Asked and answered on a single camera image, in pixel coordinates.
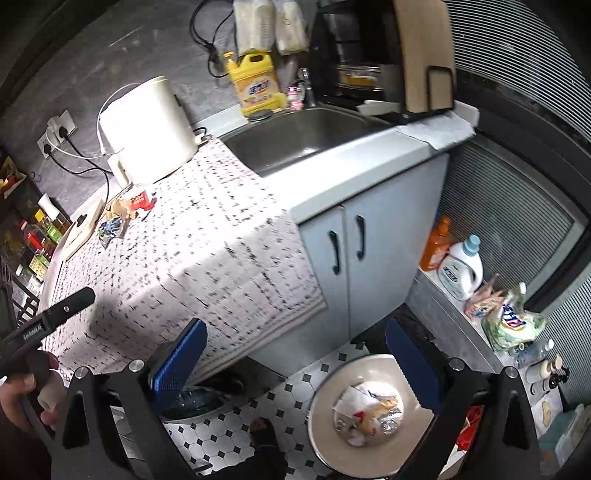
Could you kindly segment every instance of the cabinet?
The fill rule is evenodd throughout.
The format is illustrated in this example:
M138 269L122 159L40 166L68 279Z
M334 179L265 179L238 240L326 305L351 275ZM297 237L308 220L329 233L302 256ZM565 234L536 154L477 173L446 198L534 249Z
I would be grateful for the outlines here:
M327 309L251 354L288 376L404 302L439 204L447 154L300 225Z
M309 220L300 226L300 234L327 309L250 355L285 376L331 353L350 338L344 209L335 207Z

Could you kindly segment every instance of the hand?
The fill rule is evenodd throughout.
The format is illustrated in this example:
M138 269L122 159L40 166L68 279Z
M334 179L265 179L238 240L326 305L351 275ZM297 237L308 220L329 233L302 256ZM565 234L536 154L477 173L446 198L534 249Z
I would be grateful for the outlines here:
M46 352L49 357L49 368L55 370L59 367L55 355ZM35 389L36 380L33 374L14 374L8 377L4 384L0 387L0 407L4 411L7 419L14 423L23 432L31 431L31 424L27 420L27 416L21 407L21 397L27 395ZM41 413L41 421L50 426L53 430L56 429L59 417L57 412L43 411Z

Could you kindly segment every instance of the tiled floor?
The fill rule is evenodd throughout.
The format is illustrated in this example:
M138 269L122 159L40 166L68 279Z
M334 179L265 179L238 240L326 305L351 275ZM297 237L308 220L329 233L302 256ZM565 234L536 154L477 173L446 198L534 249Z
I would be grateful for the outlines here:
M230 413L212 413L201 423L166 424L181 454L193 465L209 462L205 475L236 465L253 455L248 425L257 417L271 420L280 449L287 458L287 480L317 480L328 475L310 446L306 415L314 392L338 367L369 355L363 344L343 345L321 360L296 372L279 385L268 385L263 395L234 406Z

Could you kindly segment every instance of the person's leg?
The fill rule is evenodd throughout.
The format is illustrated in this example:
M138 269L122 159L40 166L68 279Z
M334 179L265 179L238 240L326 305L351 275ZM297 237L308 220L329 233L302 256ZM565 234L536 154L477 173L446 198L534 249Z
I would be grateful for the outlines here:
M279 450L273 425L267 419L251 423L255 454L238 465L227 466L207 475L207 480L283 480L287 473L285 455Z

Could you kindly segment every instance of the yellow dish soap jug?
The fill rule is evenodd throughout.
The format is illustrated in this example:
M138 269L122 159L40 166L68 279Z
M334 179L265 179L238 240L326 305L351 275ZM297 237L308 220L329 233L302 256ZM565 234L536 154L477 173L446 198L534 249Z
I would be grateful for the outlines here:
M226 68L240 99L242 114L249 117L260 110L285 108L285 95L279 91L275 67L268 53L249 53L237 65L233 52L224 54Z

